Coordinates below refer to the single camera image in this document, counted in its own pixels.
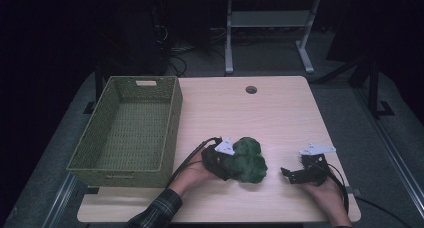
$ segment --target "white bracket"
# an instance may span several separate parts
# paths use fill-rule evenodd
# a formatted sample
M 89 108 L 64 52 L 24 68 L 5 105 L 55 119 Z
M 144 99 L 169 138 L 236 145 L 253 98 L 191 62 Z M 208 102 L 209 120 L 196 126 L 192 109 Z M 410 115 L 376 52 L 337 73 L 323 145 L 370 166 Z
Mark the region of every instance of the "white bracket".
M 335 151 L 336 148 L 333 146 L 321 146 L 309 143 L 309 145 L 305 149 L 301 150 L 299 153 L 301 155 L 319 155 Z
M 215 147 L 215 151 L 221 152 L 227 155 L 234 155 L 233 143 L 231 143 L 231 137 L 223 140 L 219 145 Z

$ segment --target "sleeve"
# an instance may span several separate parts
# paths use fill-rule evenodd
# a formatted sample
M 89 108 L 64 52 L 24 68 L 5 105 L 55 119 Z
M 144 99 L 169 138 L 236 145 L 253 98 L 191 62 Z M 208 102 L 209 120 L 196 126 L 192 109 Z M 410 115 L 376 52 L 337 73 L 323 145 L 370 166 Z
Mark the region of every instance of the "sleeve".
M 182 206 L 181 197 L 171 189 L 164 190 L 147 209 L 131 218 L 126 228 L 167 227 Z

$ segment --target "hand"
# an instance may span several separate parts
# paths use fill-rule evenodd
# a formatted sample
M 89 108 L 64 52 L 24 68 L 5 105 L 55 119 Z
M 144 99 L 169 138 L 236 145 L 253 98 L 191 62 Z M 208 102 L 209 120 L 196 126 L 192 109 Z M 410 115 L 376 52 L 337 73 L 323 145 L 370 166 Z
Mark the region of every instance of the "hand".
M 314 198 L 333 227 L 352 226 L 352 222 L 343 205 L 342 193 L 331 178 L 327 177 L 325 182 L 320 186 L 306 183 L 301 184 L 300 187 Z
M 187 163 L 187 166 L 169 185 L 169 188 L 182 197 L 186 191 L 201 185 L 204 181 L 218 179 L 217 176 L 209 172 L 202 162 L 202 150 L 196 153 Z

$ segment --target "wicker basket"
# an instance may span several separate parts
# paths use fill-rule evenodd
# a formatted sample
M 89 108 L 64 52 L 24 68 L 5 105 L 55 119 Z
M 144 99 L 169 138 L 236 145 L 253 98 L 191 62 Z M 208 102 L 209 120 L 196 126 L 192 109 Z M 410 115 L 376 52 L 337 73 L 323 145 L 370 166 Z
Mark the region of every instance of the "wicker basket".
M 111 77 L 67 170 L 89 186 L 165 187 L 182 100 L 176 77 Z

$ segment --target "table top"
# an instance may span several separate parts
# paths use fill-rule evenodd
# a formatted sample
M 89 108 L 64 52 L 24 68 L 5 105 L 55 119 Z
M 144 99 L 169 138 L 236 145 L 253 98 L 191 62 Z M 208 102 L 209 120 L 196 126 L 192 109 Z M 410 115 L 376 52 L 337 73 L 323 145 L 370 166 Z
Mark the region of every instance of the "table top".
M 216 77 L 180 78 L 183 105 L 174 170 L 204 140 L 231 137 L 256 139 L 268 166 L 260 184 L 211 180 L 183 197 L 173 222 L 315 222 L 326 218 L 314 201 L 291 185 L 280 167 L 302 169 L 299 151 L 309 143 L 332 146 L 331 139 L 305 78 Z M 246 92 L 254 86 L 255 94 Z M 336 153 L 327 153 L 348 185 Z M 101 187 L 85 195 L 82 222 L 125 222 L 142 212 L 163 189 Z M 360 219 L 349 195 L 352 221 Z

